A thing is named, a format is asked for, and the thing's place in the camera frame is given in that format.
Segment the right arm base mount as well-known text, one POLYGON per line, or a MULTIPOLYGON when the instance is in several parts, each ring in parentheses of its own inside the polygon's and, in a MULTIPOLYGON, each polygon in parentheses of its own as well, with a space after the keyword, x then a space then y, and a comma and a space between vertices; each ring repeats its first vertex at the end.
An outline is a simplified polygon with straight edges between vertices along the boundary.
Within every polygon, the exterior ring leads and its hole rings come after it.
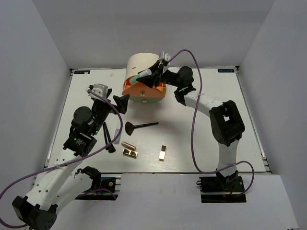
POLYGON ((226 204, 226 203, 246 203, 246 195, 241 195, 245 191, 242 177, 227 184, 222 185, 217 177, 200 177, 196 182, 200 188, 201 202, 204 204, 226 204))

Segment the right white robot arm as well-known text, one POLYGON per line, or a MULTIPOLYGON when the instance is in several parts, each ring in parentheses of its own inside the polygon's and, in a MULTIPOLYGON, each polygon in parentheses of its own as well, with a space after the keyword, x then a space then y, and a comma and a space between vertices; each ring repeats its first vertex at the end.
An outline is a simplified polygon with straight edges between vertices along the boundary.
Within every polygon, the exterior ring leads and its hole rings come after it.
POLYGON ((245 125, 235 102, 229 100, 221 102, 201 94, 193 87, 193 71, 183 66, 178 72, 171 72, 162 63, 138 72, 136 81, 153 88, 160 83, 175 86, 176 100, 186 106, 194 108, 208 116, 212 134, 218 142, 218 165, 214 174, 217 177, 217 187, 228 191, 238 177, 236 167, 236 152, 245 125))

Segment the green white makeup tube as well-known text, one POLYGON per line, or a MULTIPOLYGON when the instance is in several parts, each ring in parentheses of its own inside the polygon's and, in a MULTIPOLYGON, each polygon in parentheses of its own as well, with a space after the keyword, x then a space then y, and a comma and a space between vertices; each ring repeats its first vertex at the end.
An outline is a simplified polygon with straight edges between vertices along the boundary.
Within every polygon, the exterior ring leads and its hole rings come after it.
POLYGON ((138 83, 138 81, 137 81, 138 78, 150 76, 151 74, 152 74, 151 70, 150 69, 146 69, 146 70, 138 73, 137 75, 131 77, 129 82, 130 82, 131 85, 134 85, 134 84, 138 83))

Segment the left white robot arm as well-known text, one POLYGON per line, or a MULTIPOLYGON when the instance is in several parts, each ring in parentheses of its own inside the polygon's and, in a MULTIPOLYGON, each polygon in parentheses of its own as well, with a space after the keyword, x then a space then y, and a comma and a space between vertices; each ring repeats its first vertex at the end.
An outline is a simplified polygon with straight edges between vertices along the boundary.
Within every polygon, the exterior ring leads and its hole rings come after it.
POLYGON ((79 168, 97 140, 110 113, 125 114, 130 96, 114 96, 111 104, 107 96, 90 92, 92 108, 82 106, 75 110, 69 137, 54 166, 45 171, 41 181, 25 196, 17 196, 12 206, 17 217, 34 230, 49 230, 57 215, 82 192, 97 191, 101 187, 101 173, 96 168, 79 168))

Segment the round beige orange organizer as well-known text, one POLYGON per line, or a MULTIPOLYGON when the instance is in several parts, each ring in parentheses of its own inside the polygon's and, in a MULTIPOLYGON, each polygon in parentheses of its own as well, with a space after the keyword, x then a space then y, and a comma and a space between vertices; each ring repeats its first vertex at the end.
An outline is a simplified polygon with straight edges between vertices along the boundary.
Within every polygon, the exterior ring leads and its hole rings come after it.
POLYGON ((160 65, 159 56, 152 53, 138 53, 127 63, 122 95, 128 94, 134 103, 159 103, 166 95, 166 85, 154 82, 154 72, 160 65))

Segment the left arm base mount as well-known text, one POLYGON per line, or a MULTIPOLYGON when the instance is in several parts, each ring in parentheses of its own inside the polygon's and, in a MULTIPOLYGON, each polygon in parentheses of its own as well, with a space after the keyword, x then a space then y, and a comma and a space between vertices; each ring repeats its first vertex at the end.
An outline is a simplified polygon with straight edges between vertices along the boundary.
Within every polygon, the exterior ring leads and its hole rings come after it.
POLYGON ((97 190, 87 190, 76 200, 115 201, 119 195, 121 174, 102 174, 101 185, 97 190))

